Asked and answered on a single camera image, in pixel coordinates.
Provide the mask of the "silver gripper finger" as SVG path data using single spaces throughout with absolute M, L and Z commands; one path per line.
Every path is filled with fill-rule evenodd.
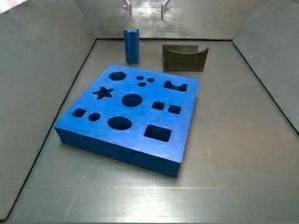
M 124 9 L 128 14 L 128 19 L 130 20 L 132 19 L 132 3 L 130 3 L 130 0 L 122 0 L 122 2 L 124 2 Z
M 169 9 L 169 7 L 168 7 L 168 5 L 169 5 L 169 2 L 171 2 L 172 0 L 164 0 L 163 2 L 161 2 L 161 21 L 164 21 L 164 13 L 167 12 L 167 10 Z

